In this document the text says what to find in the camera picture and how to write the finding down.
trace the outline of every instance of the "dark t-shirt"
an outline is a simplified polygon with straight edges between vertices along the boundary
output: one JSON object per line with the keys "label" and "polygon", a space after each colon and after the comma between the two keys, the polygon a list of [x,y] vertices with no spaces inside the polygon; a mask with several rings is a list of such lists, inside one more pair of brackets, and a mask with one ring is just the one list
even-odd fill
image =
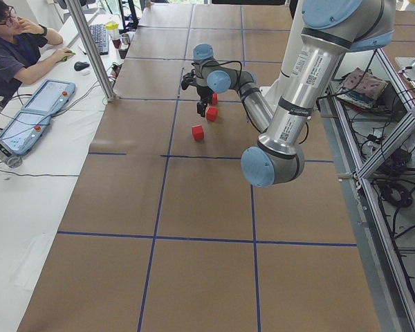
{"label": "dark t-shirt", "polygon": [[20,87],[21,82],[14,78],[23,67],[36,64],[40,58],[39,47],[48,40],[42,35],[23,33],[16,36],[18,43],[12,44],[0,38],[0,95],[4,106]]}

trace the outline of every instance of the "person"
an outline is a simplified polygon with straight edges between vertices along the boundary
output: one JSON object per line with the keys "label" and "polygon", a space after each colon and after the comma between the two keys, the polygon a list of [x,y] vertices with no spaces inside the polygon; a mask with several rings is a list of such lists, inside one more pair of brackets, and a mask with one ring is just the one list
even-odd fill
{"label": "person", "polygon": [[12,6],[0,0],[0,106],[6,105],[22,83],[36,82],[64,57],[73,55],[71,50],[60,48],[39,61],[41,47],[62,43],[57,31],[18,17]]}

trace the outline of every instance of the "black mouse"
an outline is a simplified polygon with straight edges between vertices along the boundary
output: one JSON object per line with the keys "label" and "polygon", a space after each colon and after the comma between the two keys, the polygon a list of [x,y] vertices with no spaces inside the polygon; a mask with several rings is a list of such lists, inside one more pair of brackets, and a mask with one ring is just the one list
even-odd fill
{"label": "black mouse", "polygon": [[85,68],[89,67],[89,63],[86,61],[77,61],[76,63],[74,63],[74,69],[76,71],[82,71]]}

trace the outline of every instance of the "wristwatch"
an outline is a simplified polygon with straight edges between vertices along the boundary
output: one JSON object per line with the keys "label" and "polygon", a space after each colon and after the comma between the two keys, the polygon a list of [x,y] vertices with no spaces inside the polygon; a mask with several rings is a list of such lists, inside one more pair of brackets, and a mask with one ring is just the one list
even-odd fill
{"label": "wristwatch", "polygon": [[40,35],[42,35],[42,36],[46,36],[46,35],[48,34],[48,29],[47,29],[47,27],[45,27],[45,26],[43,26],[43,25],[41,25],[41,24],[39,24],[39,26],[41,26],[41,27],[43,28],[43,33],[41,33]]}

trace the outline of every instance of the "red block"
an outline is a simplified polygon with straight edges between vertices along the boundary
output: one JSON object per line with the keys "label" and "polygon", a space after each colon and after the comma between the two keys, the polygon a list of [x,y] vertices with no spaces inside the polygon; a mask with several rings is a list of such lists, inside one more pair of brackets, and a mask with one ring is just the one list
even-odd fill
{"label": "red block", "polygon": [[219,95],[217,93],[212,94],[212,105],[217,105],[219,103]]}
{"label": "red block", "polygon": [[209,121],[214,122],[216,120],[216,117],[218,116],[218,114],[219,114],[219,110],[216,107],[210,107],[209,109],[207,109],[206,118]]}
{"label": "red block", "polygon": [[203,130],[203,126],[193,126],[192,127],[192,137],[195,140],[202,140],[205,137],[205,132]]}

